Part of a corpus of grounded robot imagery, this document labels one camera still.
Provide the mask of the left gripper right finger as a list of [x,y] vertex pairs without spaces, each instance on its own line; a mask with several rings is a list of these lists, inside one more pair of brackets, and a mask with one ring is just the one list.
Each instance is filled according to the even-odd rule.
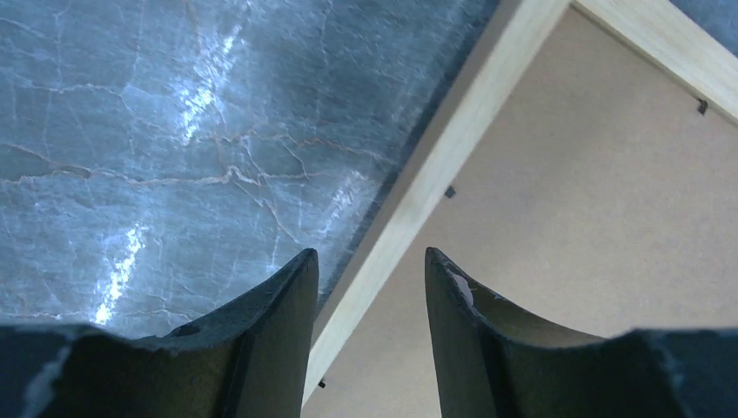
[[733,328],[586,334],[529,312],[425,254],[445,417],[734,417]]

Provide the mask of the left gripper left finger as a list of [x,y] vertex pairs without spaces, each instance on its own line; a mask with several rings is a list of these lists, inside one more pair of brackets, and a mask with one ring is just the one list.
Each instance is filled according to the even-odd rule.
[[4,417],[297,417],[317,306],[307,248],[272,277],[169,334],[82,323],[1,327]]

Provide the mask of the brown backing board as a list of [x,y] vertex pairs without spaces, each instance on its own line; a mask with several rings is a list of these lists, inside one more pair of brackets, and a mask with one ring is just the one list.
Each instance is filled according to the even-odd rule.
[[554,323],[737,324],[737,128],[569,9],[443,192],[304,417],[437,417],[424,258]]

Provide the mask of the wooden picture frame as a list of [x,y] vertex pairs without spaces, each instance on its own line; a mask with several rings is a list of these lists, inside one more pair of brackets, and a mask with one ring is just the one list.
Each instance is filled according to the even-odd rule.
[[737,119],[736,55],[669,1],[501,2],[317,316],[305,399],[569,9],[635,49],[724,118]]

